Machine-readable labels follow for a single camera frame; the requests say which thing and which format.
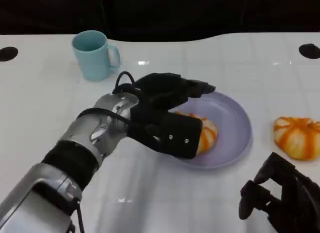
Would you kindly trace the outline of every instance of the glossy white tabletop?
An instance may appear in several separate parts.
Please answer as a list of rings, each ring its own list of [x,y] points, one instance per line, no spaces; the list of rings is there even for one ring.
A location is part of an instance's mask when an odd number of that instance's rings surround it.
[[[0,49],[19,50],[15,59],[0,62],[0,201],[82,110],[114,88],[116,74],[100,82],[84,80],[72,37],[0,36]],[[132,139],[122,140],[83,193],[86,232],[273,232],[263,212],[239,219],[240,189],[272,151],[288,159],[273,141],[277,117],[320,120],[320,59],[304,58],[298,50],[306,43],[320,46],[320,34],[239,33],[181,43],[109,43],[120,50],[119,71],[129,71],[135,79],[172,72],[206,81],[235,99],[250,117],[253,147],[230,167],[202,171]],[[290,161],[320,184],[319,160]],[[280,196],[275,183],[264,185]]]

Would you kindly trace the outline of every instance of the black glove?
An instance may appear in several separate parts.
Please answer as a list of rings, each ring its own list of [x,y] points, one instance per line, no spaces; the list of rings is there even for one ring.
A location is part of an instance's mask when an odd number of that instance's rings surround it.
[[[123,75],[128,75],[132,84],[119,85]],[[187,102],[189,97],[199,98],[215,89],[208,83],[183,79],[173,73],[152,73],[135,82],[124,71],[112,93],[128,92],[139,98],[139,104],[130,110],[132,125],[128,137],[157,152],[192,159],[198,149],[202,121],[168,110]]]
[[[260,185],[268,179],[282,186],[281,199]],[[268,214],[278,233],[320,233],[319,186],[274,152],[241,189],[240,219],[247,219],[254,208]]]

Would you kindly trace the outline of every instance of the lavender plate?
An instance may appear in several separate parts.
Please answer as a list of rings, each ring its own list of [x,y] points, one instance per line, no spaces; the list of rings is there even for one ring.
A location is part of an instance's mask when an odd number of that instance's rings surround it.
[[[215,146],[194,159],[179,161],[201,169],[215,169],[230,165],[248,154],[253,143],[251,122],[245,110],[230,97],[213,92],[172,109],[194,113],[213,121],[218,128]]]

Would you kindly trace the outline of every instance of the black cable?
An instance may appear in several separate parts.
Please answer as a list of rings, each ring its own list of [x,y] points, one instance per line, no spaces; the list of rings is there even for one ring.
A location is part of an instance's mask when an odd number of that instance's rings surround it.
[[[78,215],[78,223],[79,223],[80,233],[85,233],[84,222],[82,220],[82,214],[81,214],[81,209],[80,209],[80,201],[77,202],[76,212]]]
[[[118,78],[116,79],[115,87],[119,85],[119,81],[123,75],[127,75],[130,78],[132,86],[135,84],[135,79],[133,78],[133,76],[128,71],[123,71],[119,74]]]
[[[114,113],[111,110],[98,108],[98,107],[85,109],[78,115],[77,119],[80,117],[83,117],[84,115],[92,115],[92,114],[103,114],[103,115],[107,115],[108,117],[116,118],[117,120],[122,121],[128,125],[132,124],[132,122],[129,119],[124,118],[123,116],[117,113]]]

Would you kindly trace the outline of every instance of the toy pumpkin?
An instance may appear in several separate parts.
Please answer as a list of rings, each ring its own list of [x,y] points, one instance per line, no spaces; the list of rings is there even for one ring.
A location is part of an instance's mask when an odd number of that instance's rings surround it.
[[[209,119],[207,118],[203,118],[200,117],[196,114],[188,114],[188,113],[183,113],[180,111],[176,111],[176,114],[180,114],[180,115],[185,115],[185,116],[189,116],[189,117],[193,117],[193,118],[198,118],[202,121],[202,131],[201,131],[201,135],[200,135],[200,142],[198,145],[198,149],[196,151],[197,155],[200,155],[202,153],[205,153],[207,150],[209,150],[210,148],[212,148],[216,141],[217,141],[217,137],[218,137],[218,129],[216,127],[216,125]]]
[[[282,116],[274,122],[273,136],[276,145],[294,159],[308,161],[320,155],[320,121]]]

